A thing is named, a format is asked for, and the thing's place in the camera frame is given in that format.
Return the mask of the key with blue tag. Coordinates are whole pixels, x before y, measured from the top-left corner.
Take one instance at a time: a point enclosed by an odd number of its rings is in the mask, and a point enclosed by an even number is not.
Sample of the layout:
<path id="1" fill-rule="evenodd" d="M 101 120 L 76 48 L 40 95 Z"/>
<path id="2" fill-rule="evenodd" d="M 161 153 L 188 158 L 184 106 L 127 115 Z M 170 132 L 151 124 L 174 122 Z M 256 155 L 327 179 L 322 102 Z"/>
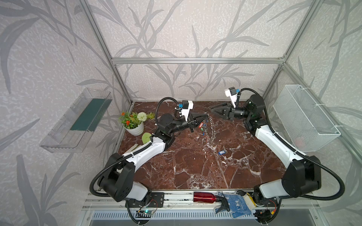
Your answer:
<path id="1" fill-rule="evenodd" d="M 224 155 L 224 154 L 226 154 L 226 153 L 227 153 L 227 152 L 224 151 L 224 150 L 218 152 L 219 155 Z"/>

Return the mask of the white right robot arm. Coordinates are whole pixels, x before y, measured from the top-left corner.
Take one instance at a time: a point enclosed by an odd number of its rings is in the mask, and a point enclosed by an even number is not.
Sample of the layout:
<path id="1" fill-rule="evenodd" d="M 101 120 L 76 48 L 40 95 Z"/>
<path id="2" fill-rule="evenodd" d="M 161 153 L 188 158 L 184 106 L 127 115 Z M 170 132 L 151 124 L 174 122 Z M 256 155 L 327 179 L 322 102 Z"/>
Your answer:
<path id="1" fill-rule="evenodd" d="M 254 187 L 252 197 L 257 204 L 271 198 L 331 201 L 345 193 L 345 184 L 338 174 L 322 165 L 316 156 L 294 148 L 272 128 L 265 101 L 255 90 L 231 87 L 224 92 L 231 101 L 212 107 L 212 112 L 229 121 L 241 119 L 246 130 L 267 145 L 286 168 L 281 179 Z M 321 188 L 322 170 L 336 179 L 339 190 L 330 196 L 313 196 L 311 192 Z"/>

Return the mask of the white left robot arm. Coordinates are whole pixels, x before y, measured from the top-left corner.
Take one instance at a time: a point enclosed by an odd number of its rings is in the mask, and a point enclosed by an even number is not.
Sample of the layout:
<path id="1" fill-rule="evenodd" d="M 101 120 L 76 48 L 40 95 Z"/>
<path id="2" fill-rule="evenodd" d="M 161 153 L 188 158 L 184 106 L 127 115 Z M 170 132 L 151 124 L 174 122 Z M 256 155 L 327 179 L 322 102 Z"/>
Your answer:
<path id="1" fill-rule="evenodd" d="M 175 141 L 175 133 L 186 129 L 194 131 L 209 118 L 206 113 L 192 112 L 192 101 L 179 103 L 174 98 L 166 97 L 158 102 L 157 108 L 167 100 L 177 105 L 174 114 L 166 113 L 159 117 L 156 110 L 156 130 L 150 141 L 129 153 L 111 155 L 104 169 L 90 182 L 89 191 L 92 195 L 111 197 L 116 202 L 131 199 L 143 205 L 151 202 L 151 190 L 134 181 L 135 172 L 150 159 L 170 148 Z"/>

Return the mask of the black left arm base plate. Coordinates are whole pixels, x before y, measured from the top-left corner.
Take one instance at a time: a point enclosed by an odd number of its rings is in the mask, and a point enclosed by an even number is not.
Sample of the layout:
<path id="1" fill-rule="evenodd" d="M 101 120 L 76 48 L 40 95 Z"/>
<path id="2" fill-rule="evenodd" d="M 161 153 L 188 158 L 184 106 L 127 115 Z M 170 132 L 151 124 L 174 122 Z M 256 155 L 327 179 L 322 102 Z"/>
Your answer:
<path id="1" fill-rule="evenodd" d="M 126 203 L 130 208 L 141 208 L 141 207 L 151 207 L 151 208 L 162 208 L 164 206 L 165 193 L 164 192 L 151 192 L 146 195 L 146 197 L 138 201 L 136 199 L 128 199 Z"/>

